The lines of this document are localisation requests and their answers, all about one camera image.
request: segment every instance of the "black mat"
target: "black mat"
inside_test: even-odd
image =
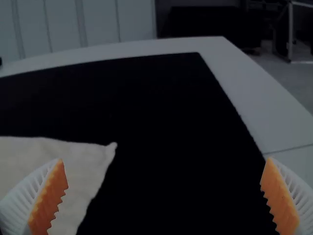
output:
[[[118,142],[80,235],[275,234],[265,161],[197,53],[0,79],[0,112],[0,135]]]

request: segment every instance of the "white wall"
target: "white wall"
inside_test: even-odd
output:
[[[0,0],[0,56],[151,39],[154,11],[154,0]]]

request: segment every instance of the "gray floor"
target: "gray floor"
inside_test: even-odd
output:
[[[271,53],[270,42],[262,43],[261,56],[251,58],[313,115],[313,64],[289,64],[283,61]]]

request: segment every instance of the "white table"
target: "white table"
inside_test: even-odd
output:
[[[304,174],[313,147],[302,154],[302,162],[296,158],[302,148],[313,146],[313,117],[266,71],[223,37],[137,41],[62,51],[6,64],[0,69],[0,77],[90,61],[195,51],[214,73],[261,152],[279,156],[301,177],[312,179],[308,181],[313,186],[313,173]]]

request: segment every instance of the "white cloth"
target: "white cloth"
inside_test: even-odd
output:
[[[68,189],[48,233],[74,235],[104,180],[116,147],[116,143],[100,146],[45,138],[0,137],[0,198],[38,167],[62,158]]]

